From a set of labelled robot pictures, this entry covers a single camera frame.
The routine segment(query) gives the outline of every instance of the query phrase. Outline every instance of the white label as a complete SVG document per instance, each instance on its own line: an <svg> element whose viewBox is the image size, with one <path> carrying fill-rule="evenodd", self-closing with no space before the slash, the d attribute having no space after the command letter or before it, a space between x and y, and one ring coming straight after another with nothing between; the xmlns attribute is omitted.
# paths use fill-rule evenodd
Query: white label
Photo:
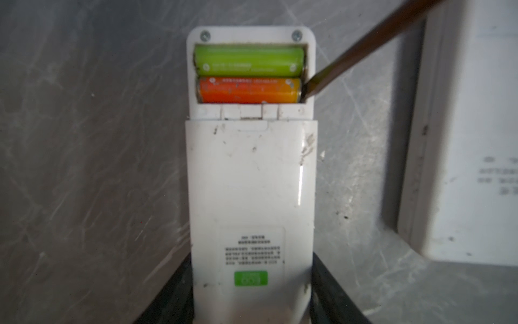
<svg viewBox="0 0 518 324"><path fill-rule="evenodd" d="M241 288L234 285L234 273L240 271L266 271L268 286L283 283L283 227L222 228L219 250L223 291Z"/></svg>
<svg viewBox="0 0 518 324"><path fill-rule="evenodd" d="M491 188L492 194L516 198L518 196L518 158L487 156L482 161L476 183Z"/></svg>

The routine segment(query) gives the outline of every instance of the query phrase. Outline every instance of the label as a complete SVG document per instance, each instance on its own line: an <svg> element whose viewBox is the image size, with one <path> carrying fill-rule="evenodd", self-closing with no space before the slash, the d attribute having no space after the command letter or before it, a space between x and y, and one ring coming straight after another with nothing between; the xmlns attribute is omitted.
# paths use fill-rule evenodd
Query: label
<svg viewBox="0 0 518 324"><path fill-rule="evenodd" d="M234 285L266 286L268 284L268 272L266 271L236 271L234 272Z"/></svg>
<svg viewBox="0 0 518 324"><path fill-rule="evenodd" d="M238 287L284 286L284 227L225 227L220 232L223 293Z"/></svg>
<svg viewBox="0 0 518 324"><path fill-rule="evenodd" d="M476 183L490 187L499 196L518 195L518 158L483 158Z"/></svg>

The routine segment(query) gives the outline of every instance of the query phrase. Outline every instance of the orange battery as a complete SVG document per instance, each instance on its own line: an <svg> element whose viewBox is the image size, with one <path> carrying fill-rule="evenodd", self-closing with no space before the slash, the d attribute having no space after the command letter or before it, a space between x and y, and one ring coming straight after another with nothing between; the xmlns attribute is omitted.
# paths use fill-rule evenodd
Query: orange battery
<svg viewBox="0 0 518 324"><path fill-rule="evenodd" d="M296 104L300 79L202 77L198 98L206 104Z"/></svg>

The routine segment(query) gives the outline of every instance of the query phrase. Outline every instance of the green battery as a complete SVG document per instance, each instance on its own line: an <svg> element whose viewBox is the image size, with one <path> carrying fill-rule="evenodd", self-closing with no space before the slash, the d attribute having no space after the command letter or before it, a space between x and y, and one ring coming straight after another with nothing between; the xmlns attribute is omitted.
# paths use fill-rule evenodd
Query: green battery
<svg viewBox="0 0 518 324"><path fill-rule="evenodd" d="M194 64L200 76L292 77L304 71L301 47L196 45Z"/></svg>

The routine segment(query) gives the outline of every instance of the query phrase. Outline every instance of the screw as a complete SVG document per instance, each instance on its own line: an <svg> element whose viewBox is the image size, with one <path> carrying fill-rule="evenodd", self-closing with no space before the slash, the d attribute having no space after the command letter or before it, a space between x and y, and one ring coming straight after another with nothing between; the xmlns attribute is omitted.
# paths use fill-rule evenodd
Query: screw
<svg viewBox="0 0 518 324"><path fill-rule="evenodd" d="M202 39L202 41L210 41L210 33L208 31L202 31L199 37Z"/></svg>
<svg viewBox="0 0 518 324"><path fill-rule="evenodd" d="M292 34L293 41L300 41L302 39L302 32L300 30L296 30Z"/></svg>

